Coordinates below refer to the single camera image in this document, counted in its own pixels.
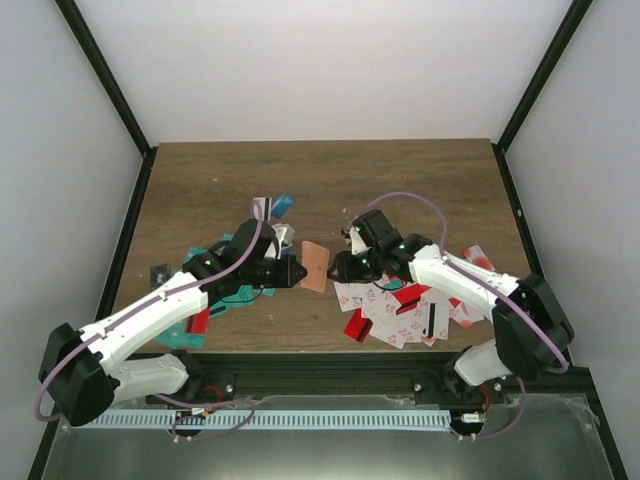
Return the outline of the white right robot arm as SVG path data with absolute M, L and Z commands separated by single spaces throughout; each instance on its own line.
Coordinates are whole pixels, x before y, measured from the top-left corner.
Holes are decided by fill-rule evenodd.
M 328 277 L 340 283 L 368 283 L 383 274 L 434 287 L 491 321 L 494 338 L 466 348 L 448 367 L 444 389 L 451 400 L 468 402 L 481 384 L 499 377 L 535 381 L 546 372 L 569 370 L 564 351 L 574 332 L 541 277 L 518 279 L 484 270 L 418 234 L 405 239 L 394 234 L 389 241 L 354 238 L 328 268 Z

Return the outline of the pink leather card holder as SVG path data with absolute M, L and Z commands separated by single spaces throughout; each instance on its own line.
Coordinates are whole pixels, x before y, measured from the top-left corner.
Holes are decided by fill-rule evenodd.
M 301 243 L 301 264 L 307 271 L 300 282 L 302 288 L 316 293 L 325 292 L 329 257 L 327 248 L 310 241 Z

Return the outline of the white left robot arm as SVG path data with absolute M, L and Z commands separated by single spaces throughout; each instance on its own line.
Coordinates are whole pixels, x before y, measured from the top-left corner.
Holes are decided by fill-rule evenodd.
M 241 224 L 228 241 L 192 256 L 145 297 L 80 329 L 64 323 L 48 339 L 39 371 L 49 395 L 73 426 L 85 425 L 112 404 L 159 395 L 191 404 L 204 392 L 204 373 L 193 356 L 171 352 L 132 359 L 140 347 L 173 325 L 197 315 L 243 286 L 291 288 L 307 275 L 284 253 L 294 235 L 287 224 L 256 219 Z

